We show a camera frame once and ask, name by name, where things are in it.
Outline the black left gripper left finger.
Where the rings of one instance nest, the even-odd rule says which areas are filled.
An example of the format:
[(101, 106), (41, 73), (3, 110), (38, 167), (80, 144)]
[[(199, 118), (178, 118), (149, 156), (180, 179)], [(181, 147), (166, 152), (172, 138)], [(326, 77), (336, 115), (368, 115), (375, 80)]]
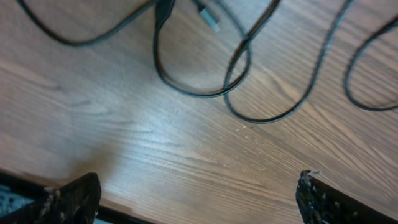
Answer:
[(89, 172), (1, 218), (1, 224), (92, 224), (101, 200), (99, 177)]

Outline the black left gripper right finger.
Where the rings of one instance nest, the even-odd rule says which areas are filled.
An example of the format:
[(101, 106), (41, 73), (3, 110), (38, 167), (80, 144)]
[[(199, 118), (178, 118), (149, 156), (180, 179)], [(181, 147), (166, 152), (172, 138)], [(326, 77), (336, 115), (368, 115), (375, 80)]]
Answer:
[(316, 179), (300, 174), (296, 202), (304, 224), (397, 224), (397, 220)]

